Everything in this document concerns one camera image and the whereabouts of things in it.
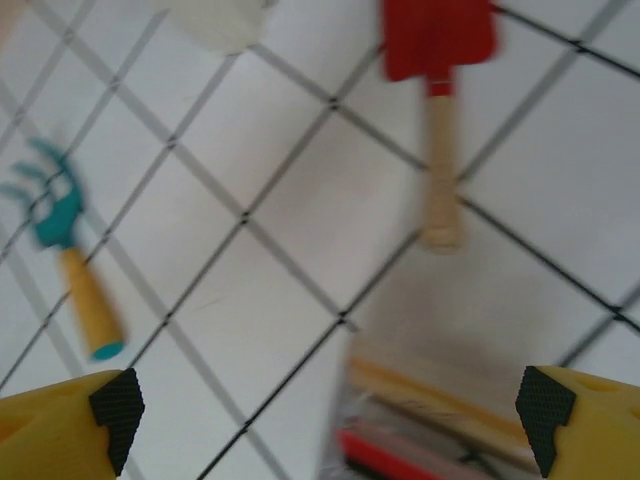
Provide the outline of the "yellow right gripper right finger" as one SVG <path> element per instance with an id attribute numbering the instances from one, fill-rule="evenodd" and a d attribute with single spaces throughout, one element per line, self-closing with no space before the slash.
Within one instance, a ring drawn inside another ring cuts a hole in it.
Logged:
<path id="1" fill-rule="evenodd" d="M 639 478 L 637 386 L 568 368 L 528 366 L 517 413 L 542 478 Z"/>

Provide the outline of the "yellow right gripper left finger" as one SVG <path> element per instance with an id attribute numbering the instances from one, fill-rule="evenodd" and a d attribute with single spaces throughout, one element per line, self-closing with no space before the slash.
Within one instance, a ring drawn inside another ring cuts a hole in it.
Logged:
<path id="1" fill-rule="evenodd" d="M 3 479 L 116 479 L 145 404 L 134 369 L 107 370 L 1 400 Z"/>

